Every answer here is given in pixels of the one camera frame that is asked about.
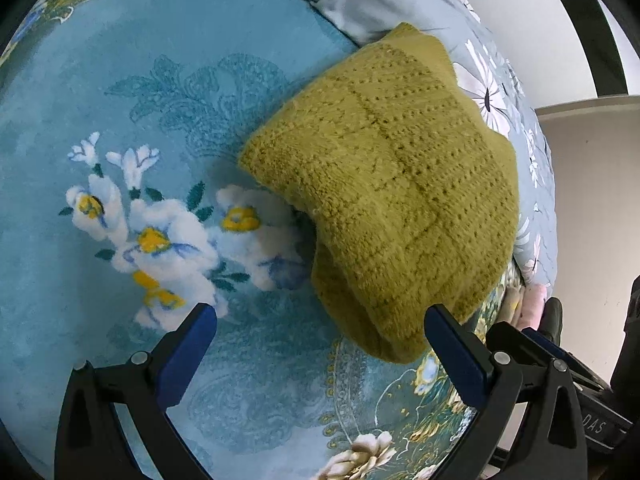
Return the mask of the light blue daisy quilt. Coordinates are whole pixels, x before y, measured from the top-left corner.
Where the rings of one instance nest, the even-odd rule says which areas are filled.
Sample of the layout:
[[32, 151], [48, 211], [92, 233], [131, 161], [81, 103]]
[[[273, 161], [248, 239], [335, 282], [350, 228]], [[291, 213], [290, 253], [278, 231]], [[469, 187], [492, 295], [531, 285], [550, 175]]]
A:
[[558, 275], [558, 238], [551, 150], [518, 76], [469, 0], [309, 2], [358, 46], [381, 39], [400, 23], [444, 45], [463, 92], [488, 127], [508, 138], [516, 151], [520, 220], [514, 259], [526, 283], [552, 288]]

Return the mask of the olive green knit sweater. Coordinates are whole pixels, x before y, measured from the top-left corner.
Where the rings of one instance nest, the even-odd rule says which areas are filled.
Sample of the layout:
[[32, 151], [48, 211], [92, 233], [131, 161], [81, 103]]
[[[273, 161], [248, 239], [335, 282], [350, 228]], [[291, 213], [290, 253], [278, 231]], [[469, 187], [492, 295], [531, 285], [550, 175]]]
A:
[[514, 148], [459, 88], [442, 43], [410, 24], [303, 88], [239, 164], [314, 222], [314, 289], [375, 358], [419, 359], [426, 309], [467, 321], [511, 260]]

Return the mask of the teal floral plush blanket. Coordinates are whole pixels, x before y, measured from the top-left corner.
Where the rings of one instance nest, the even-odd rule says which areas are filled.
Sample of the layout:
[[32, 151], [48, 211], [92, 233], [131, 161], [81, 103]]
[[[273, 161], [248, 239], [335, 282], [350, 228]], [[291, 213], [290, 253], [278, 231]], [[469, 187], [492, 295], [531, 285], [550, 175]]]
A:
[[469, 425], [432, 354], [381, 362], [314, 294], [314, 228], [236, 158], [356, 49], [309, 0], [37, 0], [1, 58], [1, 418], [51, 478], [75, 362], [216, 339], [170, 417], [217, 479], [426, 479]]

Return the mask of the pink folded cloth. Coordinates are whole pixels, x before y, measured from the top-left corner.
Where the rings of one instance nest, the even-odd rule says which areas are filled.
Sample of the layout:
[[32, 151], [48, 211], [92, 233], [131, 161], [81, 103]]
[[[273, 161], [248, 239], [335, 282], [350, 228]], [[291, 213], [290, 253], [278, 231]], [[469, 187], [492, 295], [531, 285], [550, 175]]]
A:
[[498, 313], [498, 322], [508, 322], [518, 330], [536, 330], [544, 313], [548, 288], [543, 284], [508, 286]]

